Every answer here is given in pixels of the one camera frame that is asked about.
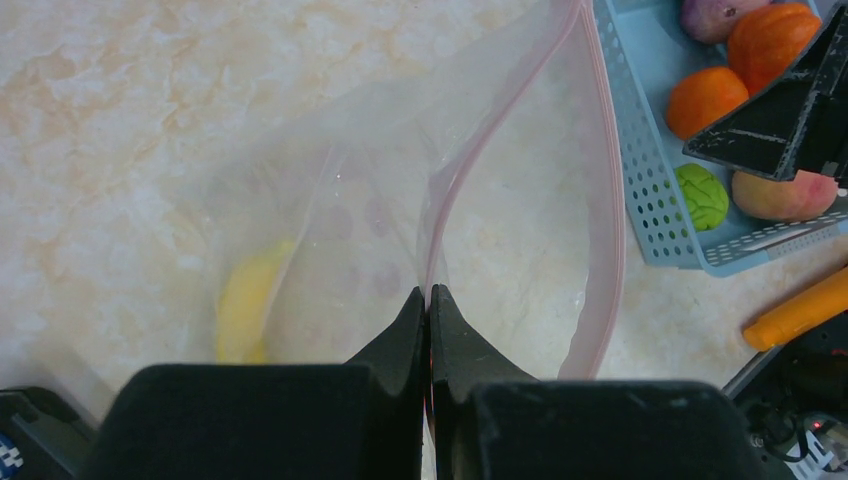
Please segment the yellow object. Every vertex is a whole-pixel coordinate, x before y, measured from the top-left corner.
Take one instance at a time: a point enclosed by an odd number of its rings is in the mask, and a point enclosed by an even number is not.
[[[267,362],[266,309],[280,267],[293,251],[294,243],[282,242],[233,269],[218,301],[218,362]]]
[[[742,333],[764,352],[785,345],[848,309],[848,268],[836,272],[763,315]]]

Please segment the yellow fruit inside bag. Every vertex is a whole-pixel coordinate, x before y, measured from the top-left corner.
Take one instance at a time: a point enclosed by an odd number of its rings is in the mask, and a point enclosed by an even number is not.
[[[233,269],[218,301],[218,362],[267,362],[263,339],[266,309],[277,274],[294,247],[293,242],[282,242]]]

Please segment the black object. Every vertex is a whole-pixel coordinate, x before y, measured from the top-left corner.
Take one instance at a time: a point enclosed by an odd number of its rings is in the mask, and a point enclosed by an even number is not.
[[[813,422],[848,422],[848,313],[783,348],[759,354],[724,389],[745,417],[751,449],[768,478],[794,479],[786,450],[805,448]]]
[[[80,480],[765,478],[742,418],[688,382],[539,382],[418,289],[344,365],[163,365],[118,396]]]
[[[15,459],[22,462],[13,480],[70,480],[95,433],[55,393],[23,388],[0,390],[0,435],[11,441]]]
[[[690,138],[683,153],[764,178],[798,170],[848,187],[848,2],[769,87]]]

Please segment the green vegetable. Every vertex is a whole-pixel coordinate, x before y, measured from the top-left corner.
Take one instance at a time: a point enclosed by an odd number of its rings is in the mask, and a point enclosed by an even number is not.
[[[697,163],[687,163],[674,171],[695,230],[712,230],[727,217],[730,199],[721,180]]]

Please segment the transparent bag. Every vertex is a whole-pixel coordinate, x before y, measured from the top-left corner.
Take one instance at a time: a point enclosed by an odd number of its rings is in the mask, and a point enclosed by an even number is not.
[[[445,283],[519,367],[593,375],[624,258],[608,90],[591,3],[543,1],[237,149],[179,201],[219,361],[344,361]]]

